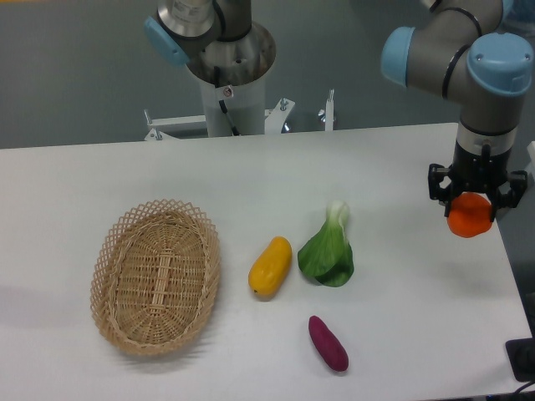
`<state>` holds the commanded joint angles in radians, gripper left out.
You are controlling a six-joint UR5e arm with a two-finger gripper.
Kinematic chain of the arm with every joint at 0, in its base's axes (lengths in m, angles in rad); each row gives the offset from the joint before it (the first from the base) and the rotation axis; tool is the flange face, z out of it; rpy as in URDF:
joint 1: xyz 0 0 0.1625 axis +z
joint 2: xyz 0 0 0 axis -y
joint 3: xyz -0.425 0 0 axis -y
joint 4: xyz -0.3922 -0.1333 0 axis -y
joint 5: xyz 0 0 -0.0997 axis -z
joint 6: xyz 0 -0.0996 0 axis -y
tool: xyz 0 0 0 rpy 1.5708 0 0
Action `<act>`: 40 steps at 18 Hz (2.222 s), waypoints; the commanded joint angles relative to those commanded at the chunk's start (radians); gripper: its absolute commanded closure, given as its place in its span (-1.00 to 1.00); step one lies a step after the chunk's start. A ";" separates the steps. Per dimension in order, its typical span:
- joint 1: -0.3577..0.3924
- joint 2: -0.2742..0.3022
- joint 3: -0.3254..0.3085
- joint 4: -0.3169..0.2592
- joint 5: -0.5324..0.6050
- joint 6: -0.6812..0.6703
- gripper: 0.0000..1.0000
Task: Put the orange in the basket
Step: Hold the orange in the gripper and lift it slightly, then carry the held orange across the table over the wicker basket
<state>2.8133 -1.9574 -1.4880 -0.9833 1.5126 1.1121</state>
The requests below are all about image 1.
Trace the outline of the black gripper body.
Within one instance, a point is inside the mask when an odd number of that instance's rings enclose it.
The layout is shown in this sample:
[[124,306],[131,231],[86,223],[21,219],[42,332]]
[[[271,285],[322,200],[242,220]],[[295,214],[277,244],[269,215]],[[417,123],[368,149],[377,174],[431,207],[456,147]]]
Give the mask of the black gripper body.
[[458,142],[455,144],[453,161],[450,166],[450,190],[452,195],[475,192],[486,195],[500,193],[507,182],[507,163],[512,149],[499,155],[480,150],[473,154]]

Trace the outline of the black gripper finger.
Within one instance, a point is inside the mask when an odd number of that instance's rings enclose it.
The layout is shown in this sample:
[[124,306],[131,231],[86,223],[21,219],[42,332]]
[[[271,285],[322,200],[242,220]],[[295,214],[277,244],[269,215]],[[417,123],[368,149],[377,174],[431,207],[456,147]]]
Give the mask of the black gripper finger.
[[515,170],[508,172],[505,180],[488,193],[491,203],[490,222],[494,222],[501,209],[514,209],[527,190],[527,172]]
[[452,181],[446,186],[442,186],[445,179],[451,178],[450,170],[449,167],[443,165],[430,164],[427,175],[429,197],[444,207],[444,217],[450,215],[452,202],[456,198]]

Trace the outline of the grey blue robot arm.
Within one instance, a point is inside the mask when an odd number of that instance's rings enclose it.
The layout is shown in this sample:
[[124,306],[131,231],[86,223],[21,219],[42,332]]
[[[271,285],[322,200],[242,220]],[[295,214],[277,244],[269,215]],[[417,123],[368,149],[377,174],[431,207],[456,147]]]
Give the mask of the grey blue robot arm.
[[[386,40],[381,73],[461,106],[453,161],[433,164],[430,198],[452,216],[466,192],[490,203],[494,218],[518,205],[525,171],[507,162],[532,82],[530,43],[498,27],[509,1],[430,1],[423,29],[397,28]],[[248,1],[161,1],[144,24],[154,50],[169,64],[186,66],[200,85],[211,137],[268,131],[264,82],[276,58],[273,37],[253,22]]]

